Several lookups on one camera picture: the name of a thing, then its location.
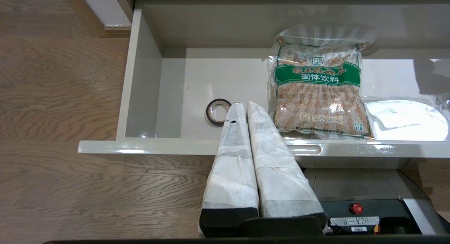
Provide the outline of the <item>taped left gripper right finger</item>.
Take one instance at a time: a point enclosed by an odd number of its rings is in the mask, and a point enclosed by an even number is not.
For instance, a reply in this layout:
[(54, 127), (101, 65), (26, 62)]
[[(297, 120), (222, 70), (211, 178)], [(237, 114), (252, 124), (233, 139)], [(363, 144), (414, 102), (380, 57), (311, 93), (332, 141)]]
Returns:
[(249, 101), (246, 108), (262, 216), (327, 216), (267, 111)]

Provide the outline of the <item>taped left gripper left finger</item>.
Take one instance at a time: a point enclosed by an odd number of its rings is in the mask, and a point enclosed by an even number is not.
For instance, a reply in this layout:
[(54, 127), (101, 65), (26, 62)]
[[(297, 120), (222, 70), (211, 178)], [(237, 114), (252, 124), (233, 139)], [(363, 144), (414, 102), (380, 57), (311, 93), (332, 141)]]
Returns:
[(237, 237), (241, 225), (259, 217), (259, 195), (242, 102), (228, 110), (207, 179), (198, 232), (201, 237)]

